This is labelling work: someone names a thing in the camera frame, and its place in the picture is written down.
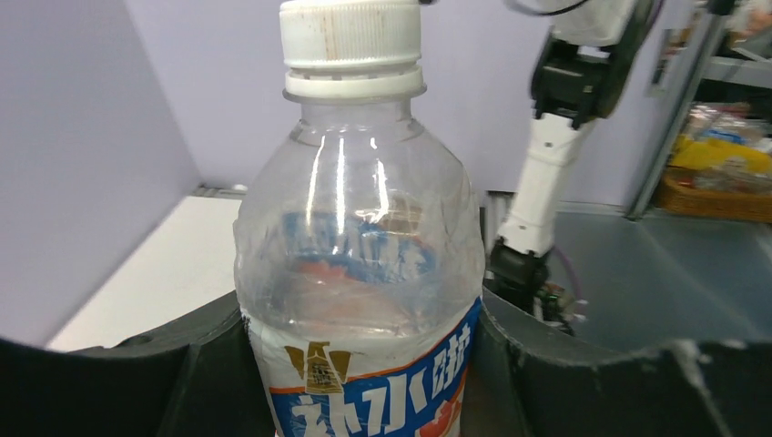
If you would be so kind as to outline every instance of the gold logo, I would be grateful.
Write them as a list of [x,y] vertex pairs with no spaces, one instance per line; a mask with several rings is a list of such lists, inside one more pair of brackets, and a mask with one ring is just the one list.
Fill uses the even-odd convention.
[[343,393],[351,352],[325,351],[327,346],[330,346],[328,341],[313,341],[305,354],[301,349],[284,347],[292,367],[306,381],[308,394]]

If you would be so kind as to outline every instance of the white wall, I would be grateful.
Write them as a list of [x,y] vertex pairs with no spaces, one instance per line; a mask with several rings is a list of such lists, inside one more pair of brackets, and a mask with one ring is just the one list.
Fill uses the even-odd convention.
[[198,181],[122,1],[0,2],[0,336],[45,344]]
[[[248,184],[299,114],[281,96],[280,0],[126,1],[204,179]],[[668,2],[616,115],[591,137],[568,199],[624,203],[657,110],[645,93],[661,29],[675,17],[683,22],[688,3]],[[507,11],[501,0],[441,0],[423,10],[429,93],[415,112],[480,191],[516,187],[529,132],[527,90],[547,26]]]

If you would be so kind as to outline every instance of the wicker basket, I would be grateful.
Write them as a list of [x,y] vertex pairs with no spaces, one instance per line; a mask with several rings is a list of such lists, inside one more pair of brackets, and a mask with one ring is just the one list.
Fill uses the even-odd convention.
[[705,191],[678,183],[669,168],[655,196],[658,207],[676,214],[772,223],[772,196]]

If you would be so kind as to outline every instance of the plastic bottle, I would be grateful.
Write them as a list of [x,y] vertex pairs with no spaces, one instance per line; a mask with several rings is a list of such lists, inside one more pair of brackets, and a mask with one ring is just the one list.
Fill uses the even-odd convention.
[[302,118],[234,224],[237,292],[279,435],[459,435],[484,271],[462,164],[411,115],[416,0],[280,11]]

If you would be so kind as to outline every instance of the metal shelf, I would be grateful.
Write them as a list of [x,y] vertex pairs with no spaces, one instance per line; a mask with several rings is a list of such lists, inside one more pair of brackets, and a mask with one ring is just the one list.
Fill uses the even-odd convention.
[[703,78],[772,89],[772,62],[714,57]]

